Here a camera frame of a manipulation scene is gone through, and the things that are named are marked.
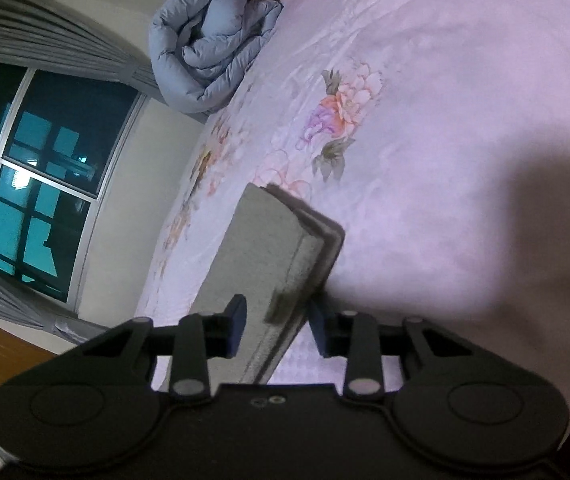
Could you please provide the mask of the grey pants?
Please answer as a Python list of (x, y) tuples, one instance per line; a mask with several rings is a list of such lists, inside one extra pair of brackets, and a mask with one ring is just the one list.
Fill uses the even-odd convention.
[(213, 387), (265, 384), (306, 322), (303, 303), (331, 274), (345, 229), (274, 184), (196, 193), (161, 230), (137, 311), (160, 325), (247, 301), (236, 356), (209, 363)]

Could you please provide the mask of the grey curtain lower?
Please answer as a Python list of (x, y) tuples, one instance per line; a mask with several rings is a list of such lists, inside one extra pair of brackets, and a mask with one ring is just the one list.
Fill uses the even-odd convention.
[(72, 344), (83, 344), (107, 328), (78, 318), (25, 284), (12, 284), (0, 276), (0, 319), (20, 326), (42, 330)]

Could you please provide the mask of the grey curtain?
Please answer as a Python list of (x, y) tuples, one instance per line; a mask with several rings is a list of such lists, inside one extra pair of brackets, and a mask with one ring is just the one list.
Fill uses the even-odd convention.
[(0, 276), (0, 319), (20, 326), (42, 330), (72, 344), (83, 344), (107, 328), (78, 318), (25, 284), (12, 284)]
[(0, 63), (117, 82), (163, 100), (145, 56), (50, 0), (0, 0)]

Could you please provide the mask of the pink floral bed sheet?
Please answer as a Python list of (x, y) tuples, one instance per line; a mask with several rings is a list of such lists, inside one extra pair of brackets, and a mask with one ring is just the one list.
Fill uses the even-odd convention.
[(137, 311), (178, 322), (247, 184), (336, 221), (340, 307), (422, 316), (570, 407), (570, 0), (282, 0), (200, 136)]

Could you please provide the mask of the light blue rolled duvet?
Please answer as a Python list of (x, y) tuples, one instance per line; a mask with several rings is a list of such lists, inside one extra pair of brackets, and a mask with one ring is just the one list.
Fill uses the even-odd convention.
[(148, 51), (168, 106), (186, 115), (227, 106), (281, 12), (276, 0), (166, 0), (151, 20)]

